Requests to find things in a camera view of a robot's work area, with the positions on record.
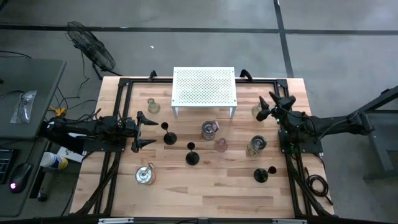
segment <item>gray desk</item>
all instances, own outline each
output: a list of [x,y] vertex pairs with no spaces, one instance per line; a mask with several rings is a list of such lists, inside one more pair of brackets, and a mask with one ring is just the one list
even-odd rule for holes
[[0,217],[16,217],[18,216],[25,204],[25,201],[30,193],[32,184],[35,180],[39,164],[42,159],[43,153],[46,150],[49,140],[45,138],[37,138],[35,141],[20,141],[13,144],[5,144],[10,141],[0,141],[0,145],[5,145],[3,148],[18,149],[18,155],[12,166],[12,171],[16,165],[28,162],[32,165],[27,187],[19,194],[13,194],[9,190],[9,176],[6,184],[0,184]]
[[29,124],[10,123],[10,118],[18,101],[18,93],[0,99],[0,147],[19,150],[11,167],[11,172],[18,164],[28,162],[32,165],[27,187],[23,192],[19,194],[10,192],[9,175],[7,184],[0,185],[0,217],[18,216],[30,193],[39,169],[40,160],[49,144],[47,139],[35,139],[35,137],[39,132],[65,66],[66,62],[61,60],[0,58],[0,79],[4,80],[4,83],[0,84],[0,95],[14,90],[37,90]]
[[37,90],[29,124],[11,124],[10,119],[19,94],[13,93],[0,99],[0,138],[34,139],[49,108],[61,79],[66,62],[29,58],[0,58],[0,95],[10,91]]

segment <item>computer mouse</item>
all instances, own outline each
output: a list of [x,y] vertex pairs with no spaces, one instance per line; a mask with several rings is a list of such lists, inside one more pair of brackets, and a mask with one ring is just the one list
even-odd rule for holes
[[10,191],[12,193],[18,194],[24,191],[31,169],[32,166],[28,163],[19,164],[15,167],[10,178]]

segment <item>small bottle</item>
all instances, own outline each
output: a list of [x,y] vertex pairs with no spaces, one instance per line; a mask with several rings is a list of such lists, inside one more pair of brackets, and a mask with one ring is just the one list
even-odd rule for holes
[[248,153],[256,156],[267,146],[267,141],[262,136],[254,136],[248,143]]
[[228,148],[228,145],[225,141],[225,139],[221,138],[219,140],[216,140],[216,142],[214,143],[214,149],[217,152],[225,152]]
[[201,136],[204,140],[210,141],[216,137],[216,131],[219,130],[217,121],[205,121],[201,126]]
[[257,114],[258,114],[260,111],[261,111],[261,104],[260,104],[260,103],[259,103],[258,105],[254,105],[254,106],[251,108],[251,114],[252,114],[254,117],[256,117]]
[[148,111],[153,114],[156,114],[160,111],[160,105],[156,103],[153,98],[148,99]]

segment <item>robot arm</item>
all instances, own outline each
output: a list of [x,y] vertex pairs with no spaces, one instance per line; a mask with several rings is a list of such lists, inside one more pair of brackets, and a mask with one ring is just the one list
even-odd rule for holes
[[305,112],[291,111],[296,98],[294,96],[279,97],[269,92],[275,102],[275,107],[269,105],[260,96],[262,110],[256,116],[258,121],[263,121],[268,115],[273,116],[287,132],[289,142],[293,144],[306,142],[310,139],[317,143],[329,134],[351,133],[367,135],[373,127],[365,113],[357,111],[348,116],[318,118],[308,116]]
[[[156,141],[140,139],[141,125],[158,125],[158,123],[147,119],[141,111],[138,111],[136,121],[131,118],[117,119],[115,116],[99,117],[92,121],[77,121],[57,116],[48,123],[43,123],[39,135],[79,154],[94,150],[123,151],[126,139],[134,138],[131,150],[138,152],[142,147]],[[84,136],[74,138],[68,133]]]

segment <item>desk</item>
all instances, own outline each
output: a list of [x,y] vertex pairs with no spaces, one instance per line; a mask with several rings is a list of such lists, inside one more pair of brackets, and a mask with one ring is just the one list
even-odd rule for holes
[[[7,182],[0,185],[0,217],[18,216],[30,193],[40,160],[49,144],[47,139],[34,139],[47,113],[65,65],[66,62],[62,60],[0,58],[0,79],[4,80],[4,83],[0,84],[0,95],[14,90],[37,90],[29,124],[10,123],[19,99],[18,93],[0,99],[0,146],[5,149],[18,149]],[[32,165],[27,187],[19,194],[12,194],[8,184],[11,173],[18,164],[25,162]]]
[[11,124],[11,116],[19,94],[13,93],[0,100],[0,138],[34,139],[47,113],[61,80],[66,62],[62,60],[0,58],[0,95],[10,91],[37,90],[29,124]]
[[[0,141],[0,144],[4,144],[6,142],[10,141]],[[48,145],[49,140],[45,138],[37,138],[36,142],[20,141],[15,142],[14,144],[5,144],[3,148],[19,150],[11,171],[13,171],[18,164],[25,162],[32,165],[32,170],[27,181],[27,187],[19,194],[13,194],[9,189],[8,183],[10,174],[8,175],[6,184],[0,184],[0,217],[16,217],[21,213],[28,194],[30,193],[30,188],[35,180],[37,170],[39,169],[39,163]]]
[[[287,81],[290,94],[297,98],[294,109],[310,114],[303,80],[291,78]],[[112,114],[118,82],[119,77],[104,77],[97,104],[97,109],[102,108],[101,116]],[[182,108],[175,119],[170,105],[172,84],[134,84],[129,116],[135,117],[137,111],[142,110],[147,118],[159,124],[166,121],[169,131],[175,132],[178,140],[172,146],[164,144],[165,131],[159,125],[142,127],[141,138],[156,139],[157,142],[144,147],[139,153],[129,150],[131,139],[127,142],[128,150],[122,154],[119,166],[112,216],[294,217],[285,158],[279,149],[279,127],[271,117],[260,123],[251,115],[251,108],[258,103],[259,95],[268,103],[272,102],[268,91],[273,91],[268,84],[236,84],[238,107],[232,120],[227,108]],[[148,98],[160,103],[158,114],[147,112]],[[220,124],[215,139],[227,140],[228,150],[224,153],[213,149],[214,141],[201,138],[202,123],[212,119]],[[248,157],[246,145],[256,134],[264,136],[268,145],[261,156]],[[187,143],[190,141],[196,144],[195,151],[200,155],[196,166],[185,162]],[[103,153],[95,152],[84,160],[71,212],[81,208],[97,187],[103,156]],[[138,167],[148,162],[155,165],[156,181],[150,186],[138,185],[134,174]],[[311,174],[325,177],[322,163],[314,155],[304,154],[303,163]],[[270,166],[275,166],[277,173],[270,175],[266,183],[257,183],[254,171]],[[300,190],[298,197],[300,208],[304,210]],[[328,212],[333,213],[333,207],[324,198],[318,199]]]

